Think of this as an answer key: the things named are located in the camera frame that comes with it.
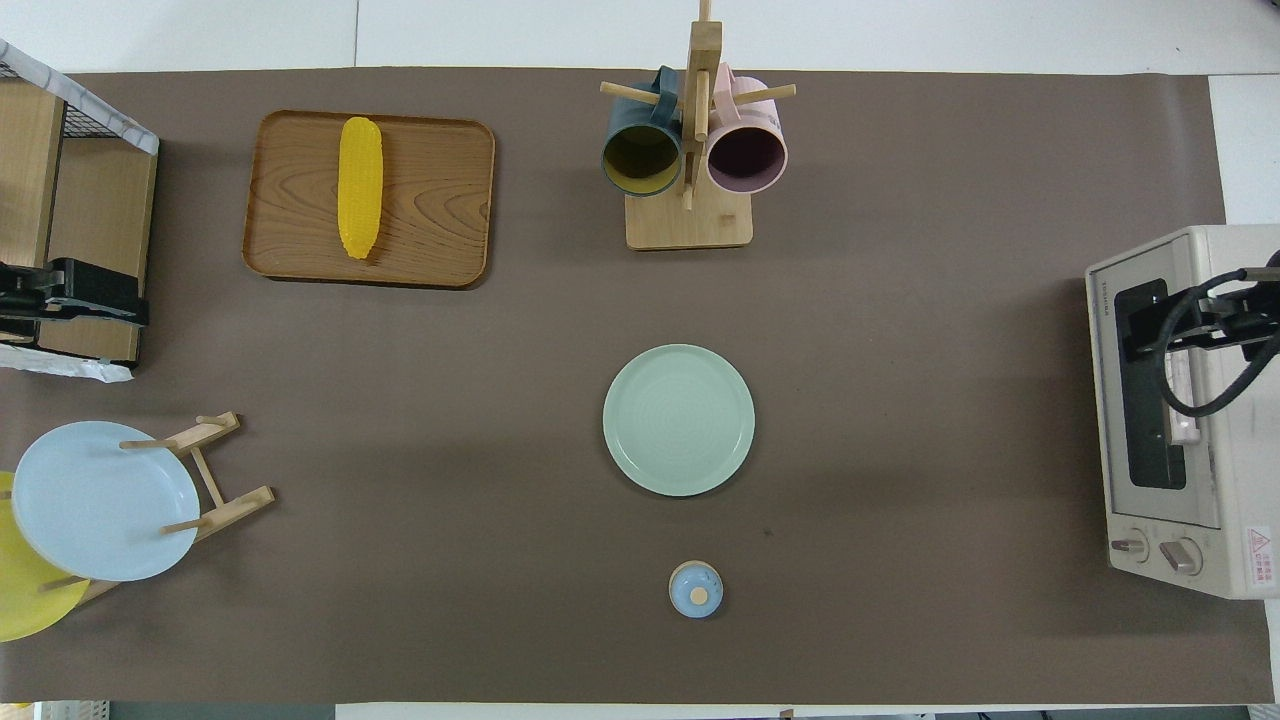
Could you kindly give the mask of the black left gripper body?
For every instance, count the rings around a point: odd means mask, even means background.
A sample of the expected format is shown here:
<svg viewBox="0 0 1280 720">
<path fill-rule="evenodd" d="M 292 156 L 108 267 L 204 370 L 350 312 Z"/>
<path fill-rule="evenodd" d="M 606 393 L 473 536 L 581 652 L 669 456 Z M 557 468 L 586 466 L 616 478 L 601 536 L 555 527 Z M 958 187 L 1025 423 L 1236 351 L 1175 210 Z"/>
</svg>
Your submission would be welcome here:
<svg viewBox="0 0 1280 720">
<path fill-rule="evenodd" d="M 1 331 L 32 343 L 42 322 L 77 318 L 136 325 L 136 278 L 74 258 L 1 265 Z"/>
</svg>

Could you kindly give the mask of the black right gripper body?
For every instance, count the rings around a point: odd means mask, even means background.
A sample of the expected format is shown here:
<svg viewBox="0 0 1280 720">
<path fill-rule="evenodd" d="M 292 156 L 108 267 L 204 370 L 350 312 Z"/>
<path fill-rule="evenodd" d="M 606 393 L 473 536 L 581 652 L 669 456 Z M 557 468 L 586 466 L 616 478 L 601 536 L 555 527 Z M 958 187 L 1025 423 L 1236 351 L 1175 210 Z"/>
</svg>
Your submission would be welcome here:
<svg viewBox="0 0 1280 720">
<path fill-rule="evenodd" d="M 1249 346 L 1277 333 L 1277 292 L 1229 292 L 1196 302 L 1204 350 Z"/>
</svg>

